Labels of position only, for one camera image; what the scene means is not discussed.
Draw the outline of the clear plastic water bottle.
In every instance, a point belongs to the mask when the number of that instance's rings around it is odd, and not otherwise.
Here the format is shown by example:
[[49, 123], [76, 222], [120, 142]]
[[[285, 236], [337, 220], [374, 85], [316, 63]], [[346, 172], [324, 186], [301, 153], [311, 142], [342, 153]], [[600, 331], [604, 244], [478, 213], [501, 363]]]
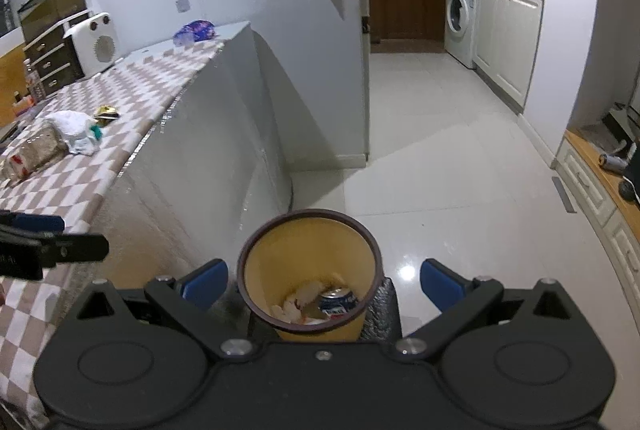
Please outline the clear plastic water bottle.
[[23, 182], [50, 164], [60, 161], [66, 154], [67, 147], [58, 130], [52, 124], [45, 124], [3, 158], [2, 178], [12, 184]]

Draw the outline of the white plastic bag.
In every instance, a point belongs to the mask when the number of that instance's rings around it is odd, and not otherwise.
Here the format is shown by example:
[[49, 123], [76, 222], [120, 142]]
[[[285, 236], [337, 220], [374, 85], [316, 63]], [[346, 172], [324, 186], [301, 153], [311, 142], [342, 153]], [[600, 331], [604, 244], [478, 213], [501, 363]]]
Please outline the white plastic bag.
[[272, 306], [271, 315], [280, 322], [293, 325], [321, 324], [328, 319], [319, 306], [320, 296], [326, 288], [328, 285], [321, 280], [303, 283], [281, 304]]

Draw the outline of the white paper towel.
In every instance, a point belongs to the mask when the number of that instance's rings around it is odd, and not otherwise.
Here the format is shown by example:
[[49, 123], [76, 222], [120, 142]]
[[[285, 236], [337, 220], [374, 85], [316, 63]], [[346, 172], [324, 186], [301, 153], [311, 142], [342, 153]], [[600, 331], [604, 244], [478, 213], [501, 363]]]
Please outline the white paper towel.
[[92, 156], [99, 149], [102, 130], [96, 120], [84, 112], [60, 110], [44, 120], [55, 128], [70, 154]]

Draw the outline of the crushed blue drink can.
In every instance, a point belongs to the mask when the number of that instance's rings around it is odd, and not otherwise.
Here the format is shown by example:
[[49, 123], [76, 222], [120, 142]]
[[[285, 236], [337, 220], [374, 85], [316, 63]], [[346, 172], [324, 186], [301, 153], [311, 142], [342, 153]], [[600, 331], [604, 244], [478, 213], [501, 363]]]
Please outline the crushed blue drink can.
[[318, 308], [329, 320], [347, 315], [358, 306], [359, 300], [347, 287], [336, 287], [323, 291], [318, 299]]

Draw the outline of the gold foil wrapper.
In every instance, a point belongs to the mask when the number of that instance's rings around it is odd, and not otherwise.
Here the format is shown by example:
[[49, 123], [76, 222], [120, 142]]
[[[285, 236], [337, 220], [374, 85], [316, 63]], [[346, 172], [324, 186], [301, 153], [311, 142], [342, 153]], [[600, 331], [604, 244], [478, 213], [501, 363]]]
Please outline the gold foil wrapper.
[[113, 106], [107, 105], [100, 106], [93, 116], [94, 120], [96, 120], [96, 124], [101, 128], [104, 128], [108, 124], [111, 124], [119, 117], [120, 115], [117, 109]]

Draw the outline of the yellow plastic trash bin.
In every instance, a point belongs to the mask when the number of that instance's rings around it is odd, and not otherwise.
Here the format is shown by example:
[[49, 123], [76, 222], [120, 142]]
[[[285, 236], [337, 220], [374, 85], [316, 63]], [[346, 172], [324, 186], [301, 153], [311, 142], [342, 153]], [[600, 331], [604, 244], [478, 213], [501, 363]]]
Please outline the yellow plastic trash bin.
[[[328, 209], [284, 214], [245, 243], [236, 280], [245, 304], [288, 342], [354, 342], [384, 278], [381, 250], [358, 221]], [[294, 323], [284, 305], [312, 284], [343, 286], [355, 295], [349, 312], [318, 324]]]

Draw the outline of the black floor mat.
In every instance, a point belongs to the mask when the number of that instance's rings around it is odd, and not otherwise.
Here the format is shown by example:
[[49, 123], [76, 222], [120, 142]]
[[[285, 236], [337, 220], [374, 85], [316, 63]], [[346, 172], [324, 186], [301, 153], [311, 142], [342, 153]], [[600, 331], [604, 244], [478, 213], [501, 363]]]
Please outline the black floor mat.
[[368, 306], [359, 340], [395, 343], [401, 337], [396, 289], [392, 279], [384, 277]]

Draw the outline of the checkered beige tablecloth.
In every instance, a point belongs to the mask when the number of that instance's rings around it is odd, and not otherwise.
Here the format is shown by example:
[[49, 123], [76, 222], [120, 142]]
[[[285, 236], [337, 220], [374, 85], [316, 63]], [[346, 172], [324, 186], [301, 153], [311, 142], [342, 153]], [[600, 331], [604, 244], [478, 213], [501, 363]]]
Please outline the checkered beige tablecloth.
[[[10, 145], [10, 154], [16, 155], [41, 132], [57, 137], [49, 146], [52, 159], [26, 179], [2, 178], [2, 208], [59, 216], [66, 232], [88, 232], [107, 189], [142, 138], [223, 47], [221, 40], [172, 46], [66, 86]], [[1, 406], [25, 429], [41, 429], [48, 422], [32, 373], [70, 306], [70, 280], [76, 271], [78, 265], [62, 264], [44, 272], [42, 280], [1, 280], [6, 296], [1, 308]]]

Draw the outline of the upright small water bottle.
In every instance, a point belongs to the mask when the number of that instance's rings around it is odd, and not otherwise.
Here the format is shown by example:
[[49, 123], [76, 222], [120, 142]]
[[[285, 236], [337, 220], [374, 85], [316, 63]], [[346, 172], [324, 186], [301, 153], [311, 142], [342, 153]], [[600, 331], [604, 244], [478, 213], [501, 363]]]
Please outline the upright small water bottle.
[[46, 92], [43, 90], [41, 79], [38, 72], [32, 67], [29, 58], [24, 60], [24, 68], [28, 93], [35, 103], [39, 103], [46, 98]]

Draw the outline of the black drawer cabinet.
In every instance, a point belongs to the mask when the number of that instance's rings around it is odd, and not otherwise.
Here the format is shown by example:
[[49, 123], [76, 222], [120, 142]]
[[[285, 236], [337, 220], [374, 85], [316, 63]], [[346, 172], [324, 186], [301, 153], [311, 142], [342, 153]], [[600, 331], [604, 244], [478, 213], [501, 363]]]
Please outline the black drawer cabinet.
[[91, 16], [88, 10], [63, 18], [23, 48], [29, 66], [38, 74], [45, 96], [76, 82], [84, 76], [73, 46], [65, 34]]

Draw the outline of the white low drawer cabinet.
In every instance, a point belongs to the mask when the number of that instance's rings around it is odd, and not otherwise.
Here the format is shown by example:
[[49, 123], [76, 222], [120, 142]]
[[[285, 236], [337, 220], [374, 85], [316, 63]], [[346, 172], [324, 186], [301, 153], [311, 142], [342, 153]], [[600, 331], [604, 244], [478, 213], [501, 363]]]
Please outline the white low drawer cabinet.
[[639, 302], [639, 207], [618, 194], [622, 180], [602, 170], [599, 153], [580, 135], [566, 131], [555, 169], [577, 199], [610, 258], [626, 296]]

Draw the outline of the white space heater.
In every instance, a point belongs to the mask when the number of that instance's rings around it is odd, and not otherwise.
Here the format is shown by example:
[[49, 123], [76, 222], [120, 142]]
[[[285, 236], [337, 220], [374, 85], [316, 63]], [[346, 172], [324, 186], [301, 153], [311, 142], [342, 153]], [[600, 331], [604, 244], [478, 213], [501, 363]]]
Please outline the white space heater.
[[73, 46], [84, 78], [104, 72], [122, 55], [114, 22], [107, 12], [71, 26], [64, 39]]

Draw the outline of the glass fish tank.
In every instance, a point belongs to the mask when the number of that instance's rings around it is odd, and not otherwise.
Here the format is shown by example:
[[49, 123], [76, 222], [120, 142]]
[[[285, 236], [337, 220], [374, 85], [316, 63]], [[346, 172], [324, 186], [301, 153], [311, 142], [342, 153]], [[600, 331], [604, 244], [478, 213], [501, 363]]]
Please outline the glass fish tank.
[[63, 18], [86, 9], [86, 0], [27, 0], [17, 11], [24, 42], [31, 42]]

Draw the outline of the blue purple plastic bag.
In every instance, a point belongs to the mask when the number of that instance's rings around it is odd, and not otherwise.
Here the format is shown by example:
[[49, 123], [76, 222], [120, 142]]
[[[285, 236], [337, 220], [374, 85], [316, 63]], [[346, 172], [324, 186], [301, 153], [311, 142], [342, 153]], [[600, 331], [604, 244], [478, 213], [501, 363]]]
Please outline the blue purple plastic bag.
[[194, 20], [182, 26], [172, 37], [175, 46], [192, 46], [215, 38], [215, 26], [208, 20]]

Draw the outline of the white kitchen cabinets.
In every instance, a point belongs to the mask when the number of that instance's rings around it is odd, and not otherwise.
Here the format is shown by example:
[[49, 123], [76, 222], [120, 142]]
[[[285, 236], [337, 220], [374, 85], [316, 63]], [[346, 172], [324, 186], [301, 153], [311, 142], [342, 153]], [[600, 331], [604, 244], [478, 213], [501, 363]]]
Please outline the white kitchen cabinets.
[[474, 63], [524, 108], [544, 0], [477, 0]]

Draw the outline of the white washing machine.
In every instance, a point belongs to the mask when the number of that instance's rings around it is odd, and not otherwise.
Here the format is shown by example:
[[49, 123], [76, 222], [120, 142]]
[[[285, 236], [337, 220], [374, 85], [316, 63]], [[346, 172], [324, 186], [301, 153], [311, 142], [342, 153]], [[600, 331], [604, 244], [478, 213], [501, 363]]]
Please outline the white washing machine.
[[474, 68], [476, 0], [446, 0], [445, 50], [469, 69]]

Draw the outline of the wall power socket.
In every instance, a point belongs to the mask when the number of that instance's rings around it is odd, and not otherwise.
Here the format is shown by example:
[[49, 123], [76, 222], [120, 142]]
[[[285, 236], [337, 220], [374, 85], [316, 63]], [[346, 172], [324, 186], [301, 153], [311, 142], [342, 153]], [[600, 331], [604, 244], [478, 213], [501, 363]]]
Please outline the wall power socket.
[[190, 9], [191, 9], [190, 1], [189, 0], [177, 0], [176, 1], [176, 8], [177, 8], [177, 11], [179, 13], [189, 12]]

